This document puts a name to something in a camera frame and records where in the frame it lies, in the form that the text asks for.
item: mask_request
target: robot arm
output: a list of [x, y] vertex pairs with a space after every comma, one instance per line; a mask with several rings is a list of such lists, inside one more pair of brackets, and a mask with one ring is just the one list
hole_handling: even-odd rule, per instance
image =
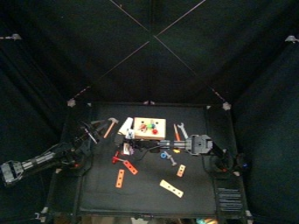
[[107, 123], [95, 121], [91, 124], [81, 122], [79, 132], [83, 134], [73, 138], [71, 143], [55, 144], [40, 156], [24, 162], [8, 161], [0, 166], [0, 175], [5, 186], [13, 186], [23, 178], [53, 166], [63, 168], [77, 168], [91, 154], [89, 139], [97, 144], [103, 136]]

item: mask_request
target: cable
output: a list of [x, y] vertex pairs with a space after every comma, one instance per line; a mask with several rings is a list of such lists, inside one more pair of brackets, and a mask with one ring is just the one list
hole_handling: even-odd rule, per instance
[[152, 149], [156, 149], [156, 148], [160, 148], [160, 145], [158, 145], [158, 146], [155, 146], [155, 147], [147, 149], [144, 155], [143, 155], [139, 159], [136, 159], [135, 161], [140, 161], [140, 160], [143, 160], [144, 157], [146, 157], [147, 152], [148, 152], [150, 150], [152, 150]]

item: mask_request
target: black table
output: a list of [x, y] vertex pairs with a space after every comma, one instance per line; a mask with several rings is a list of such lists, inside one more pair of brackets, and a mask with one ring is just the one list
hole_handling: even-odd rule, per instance
[[[168, 151], [178, 164], [186, 165], [182, 178], [176, 176], [179, 165], [172, 167], [171, 162], [162, 159], [159, 153], [144, 155], [136, 150], [127, 158], [138, 169], [136, 175], [121, 163], [111, 163], [117, 149], [113, 143], [115, 134], [128, 117], [166, 119], [166, 139], [170, 140], [175, 139], [174, 124], [184, 123], [188, 135], [207, 134], [222, 149], [228, 149], [231, 155], [236, 155], [230, 112], [222, 105], [146, 106], [135, 103], [81, 103], [69, 109], [61, 138], [71, 138], [76, 120], [88, 123], [109, 117], [115, 117], [119, 124], [107, 139], [99, 144], [89, 144], [92, 157], [85, 170], [53, 174], [48, 198], [51, 213], [69, 214], [73, 220], [81, 215], [103, 215], [136, 218], [215, 217], [219, 220], [238, 218], [246, 221], [247, 202], [242, 178], [232, 174], [211, 174], [210, 156], [195, 157], [186, 152], [175, 154]], [[125, 170], [121, 188], [116, 188], [119, 169]], [[159, 186], [163, 179], [183, 191], [182, 198]], [[219, 189], [238, 191], [240, 209], [223, 209]]]

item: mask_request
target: black fabric enclosure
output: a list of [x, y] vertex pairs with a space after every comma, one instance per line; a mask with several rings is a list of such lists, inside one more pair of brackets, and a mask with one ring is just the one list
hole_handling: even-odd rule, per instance
[[[0, 164], [60, 141], [69, 99], [227, 102], [248, 209], [298, 223], [298, 11], [295, 0], [0, 1]], [[43, 210], [51, 180], [0, 185], [0, 222]]]

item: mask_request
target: wooden block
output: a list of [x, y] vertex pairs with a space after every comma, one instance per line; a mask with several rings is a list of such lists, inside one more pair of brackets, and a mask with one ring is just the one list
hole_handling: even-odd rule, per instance
[[176, 173], [176, 175], [178, 175], [179, 177], [183, 176], [184, 168], [186, 168], [186, 166], [182, 164], [182, 165], [180, 165], [180, 168], [179, 168], [179, 171], [178, 171], [178, 173]]
[[121, 188], [125, 170], [119, 170], [116, 177], [116, 188]]
[[179, 198], [183, 196], [183, 191], [175, 188], [167, 181], [162, 180], [160, 187], [174, 193]]
[[131, 165], [131, 163], [128, 161], [124, 162], [125, 168], [136, 175], [138, 174], [138, 170], [136, 168]]
[[164, 140], [164, 137], [166, 119], [135, 117], [135, 139]]

